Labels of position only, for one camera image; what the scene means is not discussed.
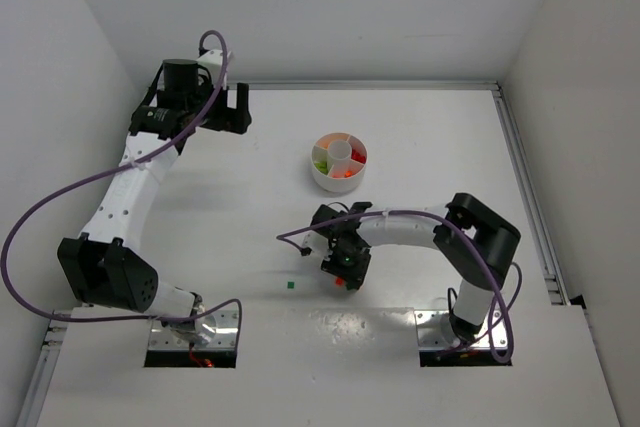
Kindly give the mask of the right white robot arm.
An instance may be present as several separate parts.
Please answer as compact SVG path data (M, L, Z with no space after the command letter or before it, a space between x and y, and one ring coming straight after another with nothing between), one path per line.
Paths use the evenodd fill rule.
M515 226L467 193L455 194L441 213L376 210L370 202L356 202L346 212L322 205L310 227L326 242L321 269L349 290L364 284L374 247L424 247L443 254L461 277L449 322L462 343L480 332L521 240Z

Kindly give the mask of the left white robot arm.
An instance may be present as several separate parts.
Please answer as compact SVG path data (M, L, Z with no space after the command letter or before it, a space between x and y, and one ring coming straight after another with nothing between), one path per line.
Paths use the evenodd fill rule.
M120 165L100 205L76 238L61 241L57 256L75 297L171 324L201 312L198 294L160 280L139 254L142 232L161 183L186 144L180 132L206 102L204 129L242 135L252 122L250 87L215 89L212 69L195 60L167 59L131 117Z

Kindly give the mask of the white divided round container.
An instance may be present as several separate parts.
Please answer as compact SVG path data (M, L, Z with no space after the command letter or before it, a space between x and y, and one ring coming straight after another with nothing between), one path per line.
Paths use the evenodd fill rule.
M311 151L311 173L325 191L345 194L364 179L368 152L356 136L336 132L319 138Z

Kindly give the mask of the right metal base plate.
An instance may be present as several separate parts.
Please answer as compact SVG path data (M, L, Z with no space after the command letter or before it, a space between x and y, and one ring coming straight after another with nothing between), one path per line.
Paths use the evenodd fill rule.
M463 346L463 341L453 333L447 310L415 310L414 318L418 347L421 351L439 352ZM504 322L499 319L499 313L494 312L491 317L485 318L470 349L490 350L489 323L493 324L492 335L495 349L505 350L509 346Z

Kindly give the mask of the metal base plate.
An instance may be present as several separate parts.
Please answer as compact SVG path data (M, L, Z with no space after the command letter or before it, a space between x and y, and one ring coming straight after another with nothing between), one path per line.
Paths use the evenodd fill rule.
M239 314L235 310L218 310L191 323L171 325L155 320L151 324L148 350L169 352L231 351L237 344Z
M463 341L453 333L447 310L415 310L414 318L418 347L421 351L439 352L463 346ZM505 350L509 346L504 322L499 319L499 313L494 312L491 317L485 318L470 349L490 350L489 323L493 324L492 335L495 349Z

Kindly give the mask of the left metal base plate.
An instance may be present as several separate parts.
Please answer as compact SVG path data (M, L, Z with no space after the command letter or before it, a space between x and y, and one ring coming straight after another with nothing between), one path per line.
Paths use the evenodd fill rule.
M191 323L171 325L155 320L151 324L148 350L169 352L231 351L237 344L239 314L235 310L218 310Z

